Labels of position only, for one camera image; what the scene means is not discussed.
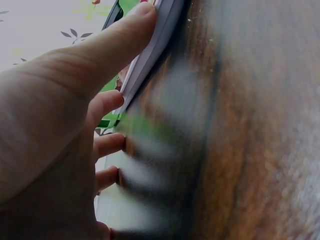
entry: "finger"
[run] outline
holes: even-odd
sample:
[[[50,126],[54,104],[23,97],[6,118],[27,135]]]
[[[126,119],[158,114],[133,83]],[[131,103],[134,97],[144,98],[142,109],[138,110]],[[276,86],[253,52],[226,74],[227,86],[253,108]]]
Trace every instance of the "finger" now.
[[[108,228],[108,226],[100,221],[97,221],[97,224],[98,224],[98,229],[99,229],[99,233],[100,233],[100,239],[101,240],[110,240],[111,239],[111,231]]]
[[[108,168],[98,171],[95,174],[95,192],[99,193],[102,190],[110,187],[118,178],[118,168],[109,166]]]
[[[92,99],[149,43],[156,24],[156,10],[139,3],[126,17],[97,36],[70,47],[50,51],[17,69],[33,64],[38,75],[87,99]]]
[[[87,118],[90,126],[96,128],[101,119],[124,104],[124,98],[118,90],[98,93],[90,102]]]
[[[95,160],[116,153],[123,149],[125,137],[121,133],[113,133],[96,137],[93,140]]]

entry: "leaf pattern wallpaper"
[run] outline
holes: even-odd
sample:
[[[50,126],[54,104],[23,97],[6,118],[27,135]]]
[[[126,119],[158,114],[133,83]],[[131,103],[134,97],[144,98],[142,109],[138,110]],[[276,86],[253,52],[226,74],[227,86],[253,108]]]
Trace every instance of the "leaf pattern wallpaper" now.
[[[115,1],[0,1],[0,71],[100,33]]]

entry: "hand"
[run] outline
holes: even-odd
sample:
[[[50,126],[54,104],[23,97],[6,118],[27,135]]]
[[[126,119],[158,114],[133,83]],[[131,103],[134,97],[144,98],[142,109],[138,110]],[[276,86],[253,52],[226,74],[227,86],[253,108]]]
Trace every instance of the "hand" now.
[[[155,22],[153,5],[140,3],[98,36],[0,74],[1,237],[109,239],[93,201],[118,169],[95,175],[95,162],[124,137],[94,139],[94,129],[123,97],[98,92],[147,46]]]

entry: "fingernail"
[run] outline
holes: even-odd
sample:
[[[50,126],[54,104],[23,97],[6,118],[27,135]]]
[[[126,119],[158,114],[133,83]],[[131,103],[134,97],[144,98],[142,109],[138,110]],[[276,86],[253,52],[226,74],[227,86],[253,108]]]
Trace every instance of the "fingernail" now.
[[[151,10],[155,9],[155,6],[148,2],[141,2],[136,5],[127,15],[145,15],[149,13]]]

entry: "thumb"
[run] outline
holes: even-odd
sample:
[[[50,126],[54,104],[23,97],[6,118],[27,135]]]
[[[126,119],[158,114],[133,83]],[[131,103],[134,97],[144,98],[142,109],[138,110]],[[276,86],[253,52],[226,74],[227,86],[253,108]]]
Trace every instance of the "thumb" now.
[[[147,46],[156,18],[152,4],[139,3],[97,36],[50,51],[28,64],[45,71],[42,76],[50,76],[48,80],[90,100]]]

